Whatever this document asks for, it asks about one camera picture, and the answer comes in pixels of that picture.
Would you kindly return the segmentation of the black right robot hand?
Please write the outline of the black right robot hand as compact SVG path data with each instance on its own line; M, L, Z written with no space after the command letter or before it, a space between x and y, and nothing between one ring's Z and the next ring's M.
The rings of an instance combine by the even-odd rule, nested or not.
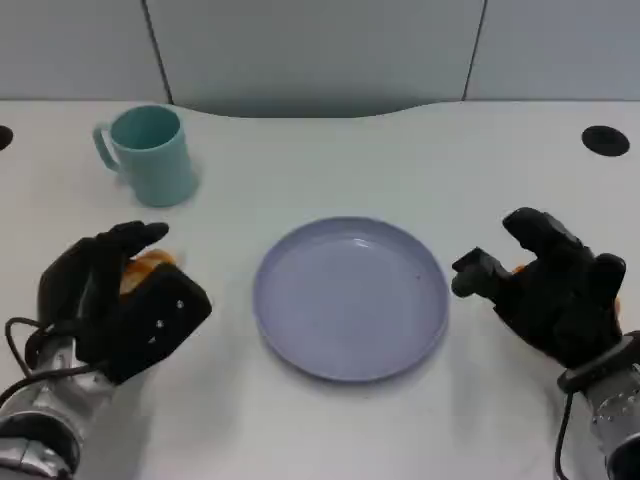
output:
M507 270L476 247L457 259L451 289L492 302L497 316L525 343L576 369L622 339L617 297L625 261L596 255L547 212L521 207L502 221L532 262Z

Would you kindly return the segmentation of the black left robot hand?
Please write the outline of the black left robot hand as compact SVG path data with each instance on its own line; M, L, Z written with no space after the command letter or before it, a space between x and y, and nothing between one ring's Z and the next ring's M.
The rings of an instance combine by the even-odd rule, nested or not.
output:
M131 221L67 248L40 277L26 364L36 367L55 338L71 338L77 360L119 385L171 355L211 314L206 292L167 260L121 289L141 252L168 231L164 222Z

